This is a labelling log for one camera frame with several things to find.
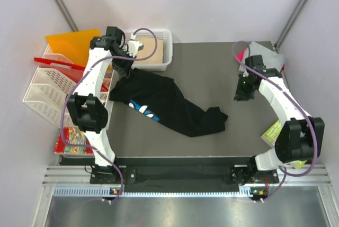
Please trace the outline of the black t shirt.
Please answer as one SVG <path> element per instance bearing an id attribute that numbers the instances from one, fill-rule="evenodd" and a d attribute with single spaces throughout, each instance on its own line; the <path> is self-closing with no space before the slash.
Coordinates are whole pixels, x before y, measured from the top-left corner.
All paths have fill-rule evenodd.
<path id="1" fill-rule="evenodd" d="M 219 107 L 205 111 L 187 100 L 174 79 L 137 68 L 116 83 L 109 99 L 191 138 L 223 132 L 228 119 Z"/>

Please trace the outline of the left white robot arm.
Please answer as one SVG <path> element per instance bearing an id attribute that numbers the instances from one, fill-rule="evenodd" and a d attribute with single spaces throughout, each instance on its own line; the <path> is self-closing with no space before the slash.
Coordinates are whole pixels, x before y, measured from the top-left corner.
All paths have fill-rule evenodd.
<path id="1" fill-rule="evenodd" d="M 135 33 L 126 39 L 116 26 L 109 26 L 103 36 L 94 36 L 89 43 L 88 60 L 83 75 L 66 96 L 63 112 L 68 112 L 74 125 L 88 140 L 94 153 L 93 184 L 123 182 L 122 172 L 115 163 L 116 155 L 107 135 L 112 102 L 102 103 L 101 87 L 109 66 L 126 76 L 137 53 L 144 45 L 136 40 Z"/>

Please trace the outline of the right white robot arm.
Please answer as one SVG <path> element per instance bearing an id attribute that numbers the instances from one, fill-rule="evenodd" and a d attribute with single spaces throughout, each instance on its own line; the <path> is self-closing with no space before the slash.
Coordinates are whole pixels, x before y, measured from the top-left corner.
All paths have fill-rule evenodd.
<path id="1" fill-rule="evenodd" d="M 278 167 L 297 161 L 315 162 L 320 155 L 325 123 L 312 117 L 294 99 L 286 88 L 281 73 L 267 68 L 262 56 L 245 59 L 245 72 L 238 76 L 234 99 L 248 101 L 255 92 L 261 93 L 275 111 L 282 129 L 273 148 L 252 156 L 245 168 L 234 167 L 233 181 L 245 185 L 249 181 L 258 183 Z"/>

